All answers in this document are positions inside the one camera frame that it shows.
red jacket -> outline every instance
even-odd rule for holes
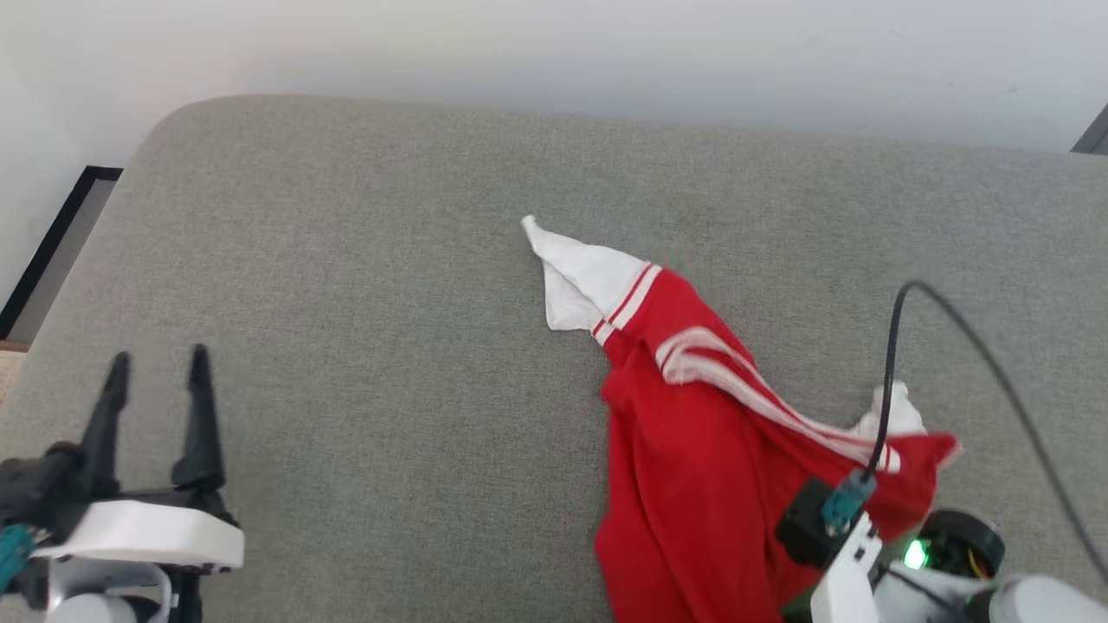
[[[592,328],[613,366],[596,551],[616,619],[780,621],[819,571],[789,560],[777,522],[809,477],[837,484],[864,464],[872,431],[797,413],[677,274],[531,217],[524,229],[543,259],[551,328]],[[886,541],[923,520],[938,469],[958,450],[953,436],[926,433],[901,398],[865,507]]]

green led light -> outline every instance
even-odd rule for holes
[[[904,553],[904,566],[909,569],[923,569],[927,564],[927,548],[924,542],[916,539],[907,547]]]

couch cushion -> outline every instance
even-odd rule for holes
[[[1068,154],[194,104],[126,167],[0,411],[0,457],[76,438],[130,349],[120,474],[165,484],[203,341],[247,537],[246,568],[204,583],[212,620],[603,620],[607,365],[588,336],[546,328],[526,214],[678,266],[786,399],[838,425],[880,382],[896,287],[932,280],[1108,543],[1108,480],[1088,476],[1108,472],[1108,160]],[[899,369],[925,423],[966,447],[940,501],[999,522],[1007,570],[1104,596],[995,382],[923,299]]]

black cable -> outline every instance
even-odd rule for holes
[[[973,330],[970,323],[962,317],[962,314],[960,314],[953,305],[943,298],[942,295],[935,292],[934,288],[923,282],[909,282],[901,286],[900,292],[896,293],[896,303],[893,305],[893,318],[889,326],[889,348],[885,351],[884,396],[881,397],[881,419],[878,427],[878,439],[873,446],[873,455],[870,457],[870,462],[865,466],[865,471],[862,474],[863,482],[873,478],[873,472],[876,471],[878,462],[880,461],[881,453],[884,450],[885,437],[889,433],[889,408],[892,404],[893,395],[893,368],[895,367],[896,360],[896,337],[900,333],[900,317],[901,310],[904,307],[904,298],[912,289],[919,289],[923,294],[931,297],[932,300],[937,303],[943,312],[945,312],[946,315],[954,320],[954,324],[962,329],[967,338],[970,338],[970,343],[974,345],[974,348],[977,349],[977,353],[985,360],[985,364],[988,365],[988,369],[992,370],[993,376],[996,377],[997,385],[1001,386],[1004,395],[1008,398],[1008,402],[1012,405],[1012,409],[1019,418],[1019,423],[1023,425],[1024,432],[1027,433],[1027,438],[1032,442],[1032,449],[1035,450],[1035,456],[1038,458],[1039,464],[1043,466],[1043,471],[1046,472],[1047,480],[1050,482],[1050,487],[1054,489],[1054,493],[1058,498],[1058,503],[1061,505],[1061,510],[1065,512],[1066,519],[1069,520],[1069,523],[1074,529],[1074,533],[1076,533],[1078,540],[1080,540],[1081,545],[1085,548],[1085,553],[1088,554],[1089,561],[1092,562],[1092,566],[1096,568],[1097,573],[1100,574],[1101,581],[1108,584],[1108,564],[1105,563],[1104,556],[1100,554],[1100,551],[1089,537],[1089,532],[1085,528],[1085,522],[1081,521],[1080,515],[1077,513],[1077,509],[1074,507],[1074,502],[1069,498],[1069,493],[1066,492],[1066,488],[1061,483],[1061,478],[1058,476],[1058,471],[1054,467],[1054,461],[1051,461],[1050,456],[1047,455],[1046,446],[1043,443],[1043,436],[1039,435],[1038,429],[1035,427],[1035,422],[1032,421],[1032,417],[1027,412],[1027,408],[1024,407],[1023,401],[1019,399],[1015,388],[1012,386],[1012,381],[1008,380],[1008,375],[1001,369],[1001,365],[996,362],[993,354],[985,347],[985,343],[982,341],[977,333]]]
[[[922,593],[924,596],[926,596],[929,600],[931,600],[935,605],[937,605],[937,606],[942,607],[943,610],[945,610],[947,614],[954,616],[954,619],[956,621],[960,621],[961,623],[974,623],[974,620],[970,619],[970,615],[966,614],[965,612],[963,612],[956,605],[947,602],[943,598],[941,598],[937,594],[935,594],[934,591],[932,591],[931,589],[924,586],[923,584],[920,584],[915,580],[912,580],[907,575],[904,575],[903,573],[900,573],[897,571],[893,571],[888,565],[882,565],[881,566],[881,571],[883,571],[888,575],[892,575],[893,578],[900,580],[901,582],[903,582],[904,584],[906,584],[909,588],[911,588],[911,589],[913,589],[913,590]]]

teal connector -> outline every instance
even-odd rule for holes
[[[861,470],[850,472],[820,509],[828,537],[842,537],[850,532],[854,519],[862,512],[862,504],[873,496],[876,488],[875,479],[862,480]]]
[[[0,531],[0,595],[27,566],[34,552],[34,539],[25,525],[9,525]]]

